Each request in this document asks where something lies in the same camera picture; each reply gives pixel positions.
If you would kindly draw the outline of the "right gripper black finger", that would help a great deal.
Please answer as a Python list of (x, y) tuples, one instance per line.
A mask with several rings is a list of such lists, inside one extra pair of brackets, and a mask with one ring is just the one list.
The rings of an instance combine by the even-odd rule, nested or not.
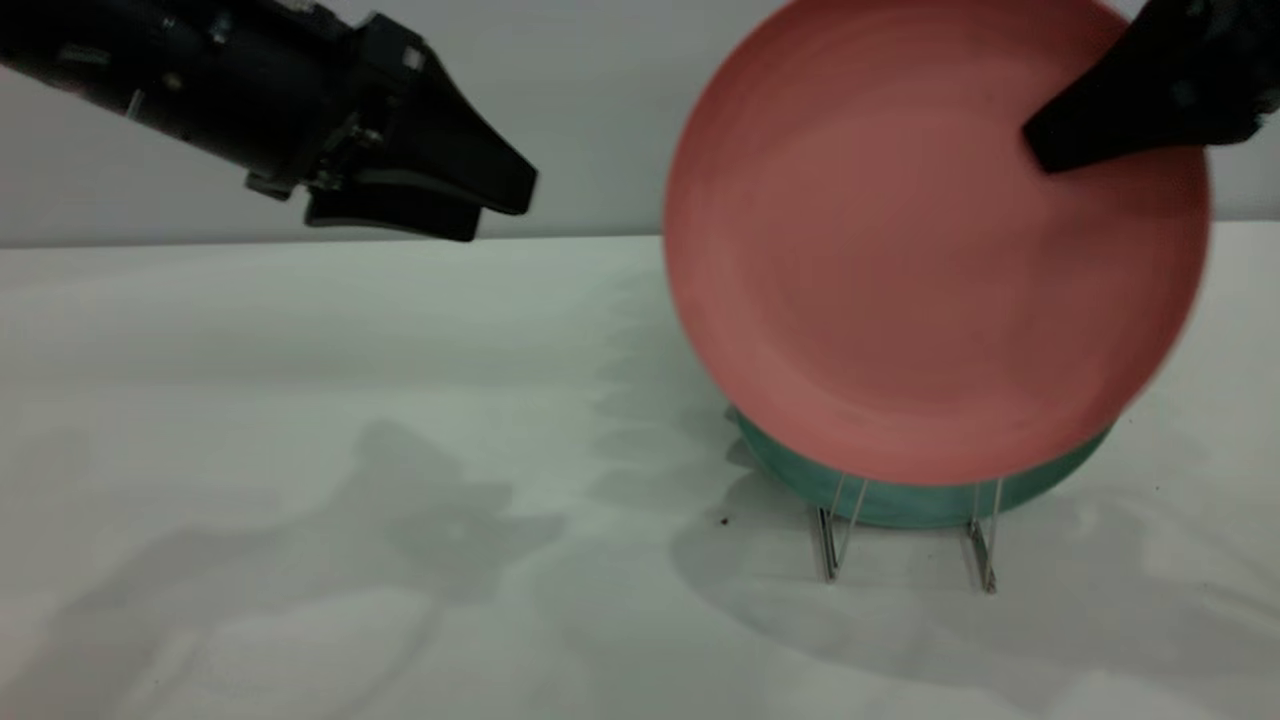
[(1050, 174), (1167, 147), (1243, 141), (1240, 8), (1143, 8), (1021, 127)]

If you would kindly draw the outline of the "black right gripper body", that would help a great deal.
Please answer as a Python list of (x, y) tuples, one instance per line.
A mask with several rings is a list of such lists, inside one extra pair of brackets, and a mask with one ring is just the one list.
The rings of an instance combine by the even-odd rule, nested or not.
[(1228, 146), (1251, 140), (1277, 111), (1275, 1), (1152, 1), (1165, 142)]

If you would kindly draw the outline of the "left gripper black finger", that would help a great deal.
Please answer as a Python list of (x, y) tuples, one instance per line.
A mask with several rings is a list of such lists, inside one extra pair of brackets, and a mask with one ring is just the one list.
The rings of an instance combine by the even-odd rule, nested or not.
[(425, 65), (388, 126), (393, 167), (506, 215), (532, 205), (539, 173), (471, 105), (442, 65)]
[(467, 243), (484, 197), (411, 170), (346, 170), (308, 188), (303, 223), (312, 228), (372, 228)]

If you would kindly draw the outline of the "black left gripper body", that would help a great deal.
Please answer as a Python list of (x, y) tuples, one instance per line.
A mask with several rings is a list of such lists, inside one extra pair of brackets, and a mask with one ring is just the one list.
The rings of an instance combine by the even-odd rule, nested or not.
[(251, 170), (246, 184), (259, 193), (342, 190), (357, 161), (384, 147), (394, 114), (438, 55), (425, 37), (379, 12), (349, 26), (324, 5), (255, 9), (273, 37), (307, 65), (268, 73), (301, 95), (285, 104), (301, 126), (287, 133), (278, 168)]

